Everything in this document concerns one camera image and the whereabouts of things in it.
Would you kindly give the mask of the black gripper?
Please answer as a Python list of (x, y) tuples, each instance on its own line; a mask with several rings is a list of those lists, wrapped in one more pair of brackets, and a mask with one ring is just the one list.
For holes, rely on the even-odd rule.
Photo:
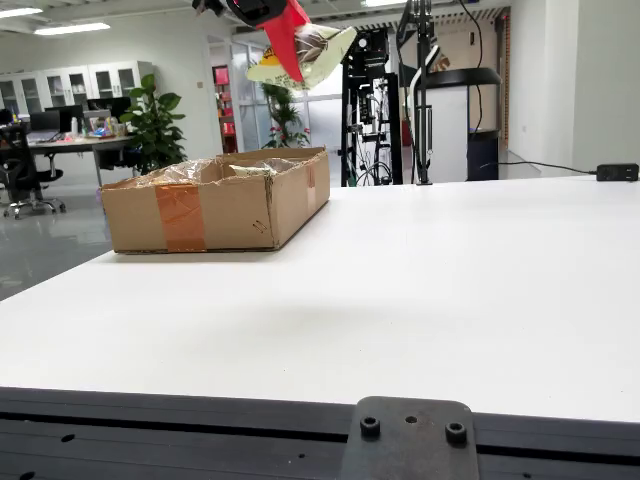
[(265, 31), (281, 66), (295, 82), (303, 77), (297, 59), (295, 34), (310, 22), (297, 0), (227, 0), (242, 22)]

